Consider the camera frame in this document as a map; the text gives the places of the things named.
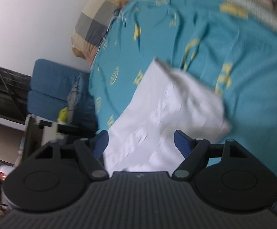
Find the light grey white garment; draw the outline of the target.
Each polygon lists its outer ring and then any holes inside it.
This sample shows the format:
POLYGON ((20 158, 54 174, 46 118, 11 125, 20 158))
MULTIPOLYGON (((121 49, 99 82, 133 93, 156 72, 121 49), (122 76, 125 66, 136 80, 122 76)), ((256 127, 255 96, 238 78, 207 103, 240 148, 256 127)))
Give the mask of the light grey white garment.
POLYGON ((109 129, 105 169, 172 173, 184 160, 174 132, 218 142, 231 130, 222 99, 192 75, 153 60, 109 129))

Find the plaid beige grey pillow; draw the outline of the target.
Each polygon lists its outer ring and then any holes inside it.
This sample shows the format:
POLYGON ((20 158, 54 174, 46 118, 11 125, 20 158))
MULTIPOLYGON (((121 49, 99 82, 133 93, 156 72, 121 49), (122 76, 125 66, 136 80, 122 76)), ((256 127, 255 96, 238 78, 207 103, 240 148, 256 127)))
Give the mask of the plaid beige grey pillow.
POLYGON ((92 65, 111 19, 130 0, 88 0, 71 37, 73 54, 92 65))

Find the yellow green plush toy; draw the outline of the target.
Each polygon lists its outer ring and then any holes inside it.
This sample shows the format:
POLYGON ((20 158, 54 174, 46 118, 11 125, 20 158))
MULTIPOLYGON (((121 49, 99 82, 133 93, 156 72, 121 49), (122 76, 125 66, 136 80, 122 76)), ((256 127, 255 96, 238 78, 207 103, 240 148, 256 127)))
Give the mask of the yellow green plush toy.
POLYGON ((59 111, 58 119, 59 123, 67 123, 68 122, 68 108, 65 107, 59 111))

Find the grey cloth on blue furniture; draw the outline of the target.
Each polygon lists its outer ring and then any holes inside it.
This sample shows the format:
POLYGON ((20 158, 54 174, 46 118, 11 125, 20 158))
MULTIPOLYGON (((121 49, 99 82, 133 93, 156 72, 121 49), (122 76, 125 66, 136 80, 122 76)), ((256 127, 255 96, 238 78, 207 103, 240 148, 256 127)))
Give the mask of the grey cloth on blue furniture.
POLYGON ((78 103, 80 102, 81 98, 81 90, 80 90, 80 84, 79 81, 76 81, 76 83, 71 88, 71 91, 67 97, 67 123, 72 124, 73 120, 75 118, 76 110, 78 108, 78 103))

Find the black chair frame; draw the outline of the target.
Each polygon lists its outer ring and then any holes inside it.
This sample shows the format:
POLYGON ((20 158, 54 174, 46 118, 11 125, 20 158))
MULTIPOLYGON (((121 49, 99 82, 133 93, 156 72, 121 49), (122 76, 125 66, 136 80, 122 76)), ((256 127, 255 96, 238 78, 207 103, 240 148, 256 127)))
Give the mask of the black chair frame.
POLYGON ((14 166, 21 164, 48 142, 71 144, 77 139, 91 139, 95 135, 95 129, 91 130, 84 127, 74 127, 72 125, 52 122, 30 114, 25 120, 25 128, 14 166))

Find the teal bedsheet with yellow prints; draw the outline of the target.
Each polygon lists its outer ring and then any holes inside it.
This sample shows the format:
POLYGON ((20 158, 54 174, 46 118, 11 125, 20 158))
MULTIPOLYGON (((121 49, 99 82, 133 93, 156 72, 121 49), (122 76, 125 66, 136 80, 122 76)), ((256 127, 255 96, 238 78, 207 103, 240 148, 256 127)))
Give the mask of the teal bedsheet with yellow prints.
POLYGON ((89 79, 99 129, 116 122, 159 58, 221 96, 231 137, 277 176, 277 34, 221 0, 132 0, 122 13, 89 79))

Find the blue cloth covered furniture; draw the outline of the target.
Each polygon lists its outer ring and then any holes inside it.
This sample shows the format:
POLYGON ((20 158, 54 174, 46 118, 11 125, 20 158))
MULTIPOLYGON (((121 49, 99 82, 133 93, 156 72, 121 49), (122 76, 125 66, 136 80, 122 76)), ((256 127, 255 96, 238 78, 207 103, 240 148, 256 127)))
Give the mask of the blue cloth covered furniture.
POLYGON ((58 120, 59 112, 70 108, 74 90, 74 111, 71 124, 92 131, 98 129, 95 102, 89 93, 90 73, 45 59, 35 61, 27 97, 28 113, 51 121, 58 120))

